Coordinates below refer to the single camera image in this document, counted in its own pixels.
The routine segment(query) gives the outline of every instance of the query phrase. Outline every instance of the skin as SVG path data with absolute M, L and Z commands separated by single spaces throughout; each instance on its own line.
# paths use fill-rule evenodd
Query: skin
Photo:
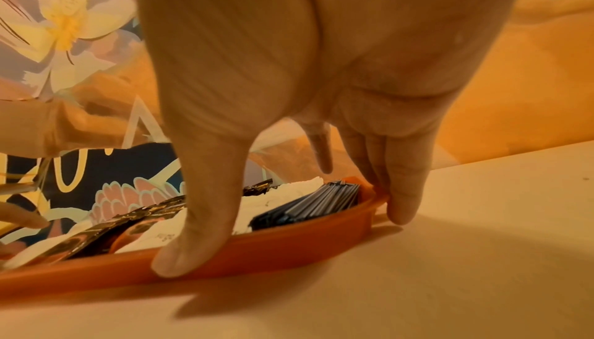
M 443 116 L 514 0 L 138 0 L 161 112 L 186 182 L 180 237 L 153 261 L 176 277 L 224 245 L 249 147 L 283 117 L 322 171 L 328 124 L 366 179 L 413 219 Z

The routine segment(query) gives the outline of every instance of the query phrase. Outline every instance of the painted flower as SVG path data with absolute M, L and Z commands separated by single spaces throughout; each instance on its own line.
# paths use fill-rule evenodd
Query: painted flower
M 0 76 L 47 99 L 127 59 L 135 14 L 135 0 L 0 0 Z
M 137 208 L 156 205 L 164 200 L 184 193 L 185 183 L 181 183 L 179 192 L 168 182 L 162 187 L 154 185 L 144 178 L 135 178 L 134 186 L 120 185 L 118 182 L 104 184 L 95 195 L 95 203 L 90 218 L 94 223 L 112 219 L 116 215 L 129 213 Z

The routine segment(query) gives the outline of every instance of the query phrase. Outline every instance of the orange tray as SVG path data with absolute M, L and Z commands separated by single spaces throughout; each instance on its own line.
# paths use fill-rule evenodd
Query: orange tray
M 359 205 L 303 223 L 232 236 L 206 264 L 173 280 L 273 272 L 313 264 L 349 250 L 369 234 L 374 212 L 387 201 L 387 195 L 357 178 L 345 181 L 361 184 Z M 157 251 L 98 255 L 2 272 L 0 299 L 169 281 L 150 268 Z

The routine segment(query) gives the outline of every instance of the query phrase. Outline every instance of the mural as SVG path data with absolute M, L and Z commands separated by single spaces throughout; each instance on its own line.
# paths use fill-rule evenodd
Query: mural
M 594 139 L 591 30 L 594 0 L 518 0 L 444 120 L 434 168 Z M 40 191 L 0 195 L 52 221 L 0 224 L 4 252 L 183 194 L 134 0 L 0 0 L 0 62 L 0 184 L 32 181 L 53 157 Z M 320 175 L 297 128 L 259 139 L 245 185 Z M 359 175 L 335 129 L 332 143 L 329 177 Z

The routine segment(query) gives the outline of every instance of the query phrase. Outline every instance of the table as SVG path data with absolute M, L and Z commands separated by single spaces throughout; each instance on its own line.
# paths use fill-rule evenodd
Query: table
M 593 338 L 594 142 L 431 173 L 418 218 L 270 275 L 0 306 L 3 338 Z

